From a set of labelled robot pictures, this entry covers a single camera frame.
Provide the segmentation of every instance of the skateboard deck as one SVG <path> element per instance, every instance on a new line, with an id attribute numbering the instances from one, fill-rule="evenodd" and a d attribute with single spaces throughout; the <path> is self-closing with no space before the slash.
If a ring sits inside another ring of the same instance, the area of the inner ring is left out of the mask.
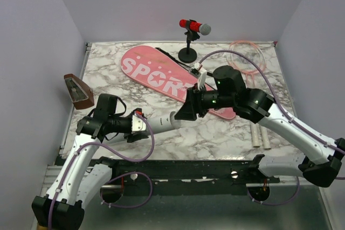
<path id="1" fill-rule="evenodd" d="M 134 81 L 180 102 L 185 100 L 186 89 L 197 82 L 187 70 L 150 46 L 136 46 L 127 51 L 121 59 L 121 69 Z M 209 113 L 226 120 L 236 116 L 232 108 L 210 109 Z"/>

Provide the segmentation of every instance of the microphone head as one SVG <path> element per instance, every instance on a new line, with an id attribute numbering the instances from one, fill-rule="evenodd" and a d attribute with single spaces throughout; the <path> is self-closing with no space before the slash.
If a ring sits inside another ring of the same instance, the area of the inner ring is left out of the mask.
<path id="1" fill-rule="evenodd" d="M 208 25 L 208 24 L 202 24 L 202 25 L 199 27 L 199 32 L 200 32 L 202 35 L 208 35 L 208 34 L 211 32 L 211 26 Z"/>

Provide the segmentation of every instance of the wall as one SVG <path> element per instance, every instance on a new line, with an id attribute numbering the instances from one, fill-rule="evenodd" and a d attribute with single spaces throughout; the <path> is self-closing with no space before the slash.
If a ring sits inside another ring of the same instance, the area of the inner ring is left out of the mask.
<path id="1" fill-rule="evenodd" d="M 201 40 L 277 40 L 301 0 L 64 0 L 90 42 L 184 40 L 180 19 L 212 26 Z"/>
<path id="2" fill-rule="evenodd" d="M 298 116 L 333 138 L 345 137 L 344 17 L 344 0 L 302 0 L 277 46 Z M 344 186 L 328 189 L 343 224 L 336 229 L 345 229 Z"/>
<path id="3" fill-rule="evenodd" d="M 80 73 L 85 45 L 62 0 L 0 6 L 0 229 L 30 229 L 71 109 L 63 75 Z"/>

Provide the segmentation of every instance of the red microphone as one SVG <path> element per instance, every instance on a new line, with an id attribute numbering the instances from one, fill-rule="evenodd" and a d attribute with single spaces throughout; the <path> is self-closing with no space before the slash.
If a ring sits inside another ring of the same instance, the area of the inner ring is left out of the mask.
<path id="1" fill-rule="evenodd" d="M 187 20 L 182 19 L 180 21 L 180 26 L 182 28 L 185 28 L 186 23 L 187 23 Z M 207 35 L 207 34 L 209 34 L 211 32 L 211 26 L 210 25 L 208 25 L 208 24 L 201 24 L 201 23 L 194 22 L 194 21 L 190 22 L 189 29 L 191 31 L 194 31 L 194 32 L 199 32 L 202 35 Z"/>

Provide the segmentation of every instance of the racket handle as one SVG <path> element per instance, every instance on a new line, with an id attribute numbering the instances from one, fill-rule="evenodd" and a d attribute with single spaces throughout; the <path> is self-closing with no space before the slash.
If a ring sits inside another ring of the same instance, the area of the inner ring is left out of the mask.
<path id="1" fill-rule="evenodd" d="M 260 144 L 259 144 L 258 128 L 253 122 L 250 122 L 250 131 L 252 133 L 252 147 L 259 148 Z"/>
<path id="2" fill-rule="evenodd" d="M 260 130 L 261 130 L 261 135 L 263 137 L 264 149 L 266 150 L 271 149 L 270 140 L 268 139 L 267 129 L 263 126 L 260 126 Z"/>

